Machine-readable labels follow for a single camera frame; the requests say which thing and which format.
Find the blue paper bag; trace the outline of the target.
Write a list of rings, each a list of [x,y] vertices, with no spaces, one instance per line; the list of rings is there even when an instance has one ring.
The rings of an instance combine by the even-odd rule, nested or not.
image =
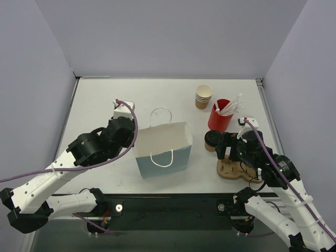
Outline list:
[[[187,168],[193,137],[188,124],[169,122],[139,129],[133,153],[143,179],[183,171]]]

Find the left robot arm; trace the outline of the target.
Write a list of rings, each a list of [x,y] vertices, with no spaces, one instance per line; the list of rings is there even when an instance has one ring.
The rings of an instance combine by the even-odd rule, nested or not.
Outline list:
[[[17,188],[1,190],[1,202],[10,212],[9,224],[23,234],[34,232],[53,218],[77,213],[96,216],[109,206],[98,188],[65,196],[54,195],[76,176],[115,161],[134,145],[136,120],[126,117],[110,119],[107,127],[79,135],[45,170]]]

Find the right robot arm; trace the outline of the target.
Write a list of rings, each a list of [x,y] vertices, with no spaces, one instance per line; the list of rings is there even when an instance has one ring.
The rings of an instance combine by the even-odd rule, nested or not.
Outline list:
[[[230,148],[229,157],[253,168],[281,199],[291,218],[273,209],[255,191],[246,187],[233,197],[233,209],[247,213],[278,235],[290,251],[335,251],[335,233],[327,226],[313,204],[292,161],[274,154],[265,146],[260,131],[221,134],[215,151],[219,160]]]

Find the single black cup lid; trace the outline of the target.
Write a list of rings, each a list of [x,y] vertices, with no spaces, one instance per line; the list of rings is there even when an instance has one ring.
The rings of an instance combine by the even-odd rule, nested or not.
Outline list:
[[[213,148],[219,145],[221,138],[222,133],[216,130],[210,130],[204,136],[205,143]]]

